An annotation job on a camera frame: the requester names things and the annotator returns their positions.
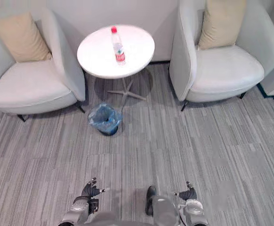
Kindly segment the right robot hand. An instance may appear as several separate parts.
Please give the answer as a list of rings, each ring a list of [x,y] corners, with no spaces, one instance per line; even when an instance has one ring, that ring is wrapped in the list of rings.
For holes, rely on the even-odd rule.
[[[187,201],[187,200],[196,200],[197,199],[197,193],[196,190],[194,189],[193,185],[191,182],[187,181],[187,190],[183,192],[174,192],[175,196],[180,197],[182,200]]]

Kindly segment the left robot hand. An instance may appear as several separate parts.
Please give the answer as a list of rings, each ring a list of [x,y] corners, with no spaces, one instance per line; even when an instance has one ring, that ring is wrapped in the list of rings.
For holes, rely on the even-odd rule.
[[[91,178],[91,180],[83,188],[81,195],[92,198],[110,190],[109,187],[99,189],[97,188],[96,183],[97,183],[97,178],[96,177]]]

